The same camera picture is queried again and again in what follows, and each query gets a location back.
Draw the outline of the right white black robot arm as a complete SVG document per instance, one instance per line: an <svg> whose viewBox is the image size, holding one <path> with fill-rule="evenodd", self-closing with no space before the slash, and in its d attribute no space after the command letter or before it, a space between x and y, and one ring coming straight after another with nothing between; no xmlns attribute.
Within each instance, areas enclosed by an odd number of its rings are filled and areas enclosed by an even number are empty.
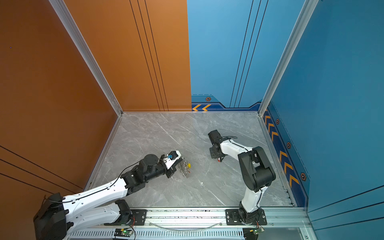
<svg viewBox="0 0 384 240"><path fill-rule="evenodd" d="M227 225L267 225L261 200L268 187L276 179L276 173L265 150L262 147L246 147L234 141L233 137L221 136L219 131L208 133L213 159L222 162L230 156L238 160L246 192L239 204L239 209L226 210Z"/></svg>

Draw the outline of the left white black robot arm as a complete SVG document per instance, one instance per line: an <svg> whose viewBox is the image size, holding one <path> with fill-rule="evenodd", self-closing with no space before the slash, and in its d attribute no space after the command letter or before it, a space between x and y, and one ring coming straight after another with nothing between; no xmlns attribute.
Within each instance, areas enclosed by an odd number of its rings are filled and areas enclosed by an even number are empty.
<svg viewBox="0 0 384 240"><path fill-rule="evenodd" d="M88 191L46 197L33 218L38 240L63 240L73 232L100 224L126 224L131 209L125 197L143 189L159 176L171 178L176 166L184 160L179 151L158 158L146 155L137 165L123 169L115 180Z"/></svg>

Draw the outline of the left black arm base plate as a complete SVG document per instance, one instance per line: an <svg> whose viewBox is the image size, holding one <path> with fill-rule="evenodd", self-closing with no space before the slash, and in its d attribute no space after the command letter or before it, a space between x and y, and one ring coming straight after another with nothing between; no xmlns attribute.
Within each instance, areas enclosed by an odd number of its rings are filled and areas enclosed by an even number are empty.
<svg viewBox="0 0 384 240"><path fill-rule="evenodd" d="M131 213L121 214L113 223L106 223L104 226L144 226L147 217L147 210L131 210Z"/></svg>

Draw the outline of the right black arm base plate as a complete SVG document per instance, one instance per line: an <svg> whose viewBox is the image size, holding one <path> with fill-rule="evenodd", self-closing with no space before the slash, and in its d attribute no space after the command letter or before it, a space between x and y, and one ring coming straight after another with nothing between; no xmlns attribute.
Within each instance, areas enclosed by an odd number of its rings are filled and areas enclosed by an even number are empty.
<svg viewBox="0 0 384 240"><path fill-rule="evenodd" d="M227 209L226 221L228 226L236 225L260 225L268 224L265 211L262 208L257 209L252 213L247 213L243 209Z"/></svg>

